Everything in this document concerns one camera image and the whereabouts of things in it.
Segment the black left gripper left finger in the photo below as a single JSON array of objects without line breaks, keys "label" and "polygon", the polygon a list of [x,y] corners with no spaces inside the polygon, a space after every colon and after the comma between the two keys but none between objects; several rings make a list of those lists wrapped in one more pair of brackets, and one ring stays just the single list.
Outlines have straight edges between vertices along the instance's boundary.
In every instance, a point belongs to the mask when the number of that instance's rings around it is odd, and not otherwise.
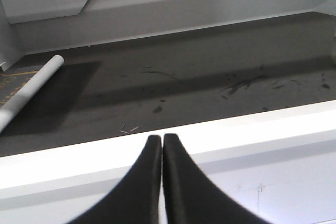
[{"label": "black left gripper left finger", "polygon": [[115,188],[70,223],[159,223],[161,165],[161,138],[150,135]]}]

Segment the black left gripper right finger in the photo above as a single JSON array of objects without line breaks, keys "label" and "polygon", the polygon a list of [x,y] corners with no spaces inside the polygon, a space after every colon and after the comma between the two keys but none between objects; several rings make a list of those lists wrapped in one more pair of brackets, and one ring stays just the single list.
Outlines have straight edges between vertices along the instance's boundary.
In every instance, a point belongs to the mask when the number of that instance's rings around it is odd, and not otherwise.
[{"label": "black left gripper right finger", "polygon": [[164,136],[163,190],[168,223],[266,223],[213,184],[176,134]]}]

